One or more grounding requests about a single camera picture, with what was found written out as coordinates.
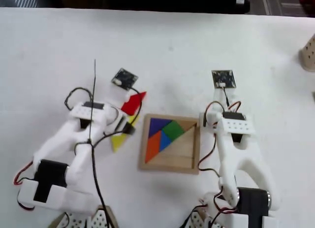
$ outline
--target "circuit board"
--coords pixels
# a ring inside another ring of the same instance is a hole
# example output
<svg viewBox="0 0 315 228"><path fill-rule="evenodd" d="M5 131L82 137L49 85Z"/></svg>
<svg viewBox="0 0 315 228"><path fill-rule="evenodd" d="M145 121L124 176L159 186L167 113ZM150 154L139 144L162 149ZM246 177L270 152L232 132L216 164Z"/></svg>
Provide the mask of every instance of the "circuit board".
<svg viewBox="0 0 315 228"><path fill-rule="evenodd" d="M129 90L130 88L132 88L137 79L138 76L121 68L111 82L125 90Z"/></svg>
<svg viewBox="0 0 315 228"><path fill-rule="evenodd" d="M231 70L212 70L213 84L216 89L225 88L236 88L233 71Z"/></svg>

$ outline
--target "red triangle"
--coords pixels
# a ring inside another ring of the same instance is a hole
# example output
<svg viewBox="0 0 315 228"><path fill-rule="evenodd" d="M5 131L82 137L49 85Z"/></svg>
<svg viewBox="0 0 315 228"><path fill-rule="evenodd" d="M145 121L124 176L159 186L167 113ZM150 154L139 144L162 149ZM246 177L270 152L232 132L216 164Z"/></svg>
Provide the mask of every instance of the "red triangle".
<svg viewBox="0 0 315 228"><path fill-rule="evenodd" d="M145 163L147 163L158 154L161 141L161 133L162 131L159 131L148 139Z"/></svg>
<svg viewBox="0 0 315 228"><path fill-rule="evenodd" d="M140 93L141 100L144 98L147 92ZM138 94L130 96L128 102L125 102L122 106L122 111L127 113L129 116L133 116L138 107L140 106L140 97Z"/></svg>

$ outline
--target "yellow tangram piece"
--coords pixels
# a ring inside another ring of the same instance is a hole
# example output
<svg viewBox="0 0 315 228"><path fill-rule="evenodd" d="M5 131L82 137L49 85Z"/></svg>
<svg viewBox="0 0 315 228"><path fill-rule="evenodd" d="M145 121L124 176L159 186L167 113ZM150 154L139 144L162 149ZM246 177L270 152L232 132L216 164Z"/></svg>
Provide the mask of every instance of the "yellow tangram piece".
<svg viewBox="0 0 315 228"><path fill-rule="evenodd" d="M135 118L135 115L128 116L128 122L130 123L131 121L133 121L134 118ZM134 124L138 121L138 118L139 117L137 117L137 119L132 123L132 126L134 126ZM125 142L127 138L128 138L128 134L125 134L125 133L122 133L121 135L118 135L118 136L111 137L114 153L117 152L117 150L122 146L122 144Z"/></svg>

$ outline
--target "wooden tangram frame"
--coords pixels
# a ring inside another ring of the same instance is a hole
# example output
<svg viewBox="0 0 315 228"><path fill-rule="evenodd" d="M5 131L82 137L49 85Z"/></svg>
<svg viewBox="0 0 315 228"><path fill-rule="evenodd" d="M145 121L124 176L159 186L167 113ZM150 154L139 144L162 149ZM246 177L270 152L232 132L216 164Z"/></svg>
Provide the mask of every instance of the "wooden tangram frame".
<svg viewBox="0 0 315 228"><path fill-rule="evenodd" d="M199 119L147 114L140 169L198 174Z"/></svg>

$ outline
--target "white tabletop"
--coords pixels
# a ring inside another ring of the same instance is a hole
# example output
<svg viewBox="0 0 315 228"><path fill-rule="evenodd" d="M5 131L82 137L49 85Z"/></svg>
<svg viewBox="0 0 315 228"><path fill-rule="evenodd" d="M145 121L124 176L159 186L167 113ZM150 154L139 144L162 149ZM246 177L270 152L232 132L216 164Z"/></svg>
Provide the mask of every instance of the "white tabletop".
<svg viewBox="0 0 315 228"><path fill-rule="evenodd" d="M297 53L314 30L310 18L1 8L3 227L47 227L59 214L23 211L12 179L65 121L68 92L92 88L94 59L97 98L106 97L103 83L121 67L148 92L135 135L115 154L109 142L96 150L99 184L120 227L178 227L204 193L217 191L211 172L137 169L144 114L197 117L213 97L212 69L233 70L241 111L253 115L282 195L280 227L312 227L315 74L301 68ZM209 150L203 143L201 155ZM206 164L218 168L218 153ZM82 184L96 195L91 169Z"/></svg>

